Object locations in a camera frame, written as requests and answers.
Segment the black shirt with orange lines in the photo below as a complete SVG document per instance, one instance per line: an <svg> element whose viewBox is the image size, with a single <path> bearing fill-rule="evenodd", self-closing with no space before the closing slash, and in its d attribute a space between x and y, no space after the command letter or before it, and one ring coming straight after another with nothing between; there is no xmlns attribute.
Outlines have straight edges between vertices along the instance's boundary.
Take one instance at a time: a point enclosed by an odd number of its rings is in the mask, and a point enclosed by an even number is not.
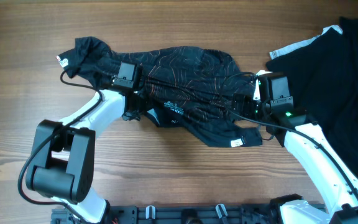
<svg viewBox="0 0 358 224"><path fill-rule="evenodd" d="M156 126L186 128L209 147L262 144L259 130L238 126L240 118L228 110L234 94L253 97L256 76L240 71L225 52L181 46L119 53L95 37L81 37L72 49L57 55L57 60L69 77L84 78L94 89L125 96L144 92L149 96L150 109L142 116ZM141 68L138 90L112 88L122 62Z"/></svg>

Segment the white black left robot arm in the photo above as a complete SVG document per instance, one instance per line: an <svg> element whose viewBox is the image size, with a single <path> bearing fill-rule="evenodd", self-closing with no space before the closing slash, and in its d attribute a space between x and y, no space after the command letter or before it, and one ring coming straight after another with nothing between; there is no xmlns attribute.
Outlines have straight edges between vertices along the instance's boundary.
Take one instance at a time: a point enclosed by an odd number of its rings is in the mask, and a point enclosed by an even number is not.
<svg viewBox="0 0 358 224"><path fill-rule="evenodd" d="M134 95L100 90L71 116L43 120L19 183L47 197L47 205L64 206L82 223L109 223L110 204L91 186L95 141L134 100Z"/></svg>

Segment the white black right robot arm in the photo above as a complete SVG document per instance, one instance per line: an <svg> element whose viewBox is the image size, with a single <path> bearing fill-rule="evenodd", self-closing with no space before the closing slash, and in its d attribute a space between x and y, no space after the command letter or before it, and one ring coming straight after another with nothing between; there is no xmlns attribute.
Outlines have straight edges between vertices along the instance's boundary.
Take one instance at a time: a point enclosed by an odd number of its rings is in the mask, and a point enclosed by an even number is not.
<svg viewBox="0 0 358 224"><path fill-rule="evenodd" d="M272 199L271 223L358 223L358 178L336 154L323 130L292 98L254 101L235 95L229 112L261 126L303 166L321 194L325 208L316 208L298 194Z"/></svg>

